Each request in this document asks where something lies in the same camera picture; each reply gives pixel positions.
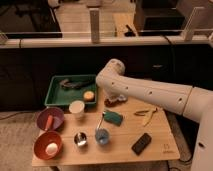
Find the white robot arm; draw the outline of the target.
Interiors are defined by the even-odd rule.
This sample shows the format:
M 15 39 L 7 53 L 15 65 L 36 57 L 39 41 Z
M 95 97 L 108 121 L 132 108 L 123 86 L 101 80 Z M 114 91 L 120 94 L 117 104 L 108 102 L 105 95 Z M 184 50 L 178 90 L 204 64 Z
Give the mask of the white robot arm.
M 191 171 L 213 171 L 213 90 L 124 76 L 125 65 L 111 59 L 96 76 L 107 99 L 133 97 L 199 124 Z

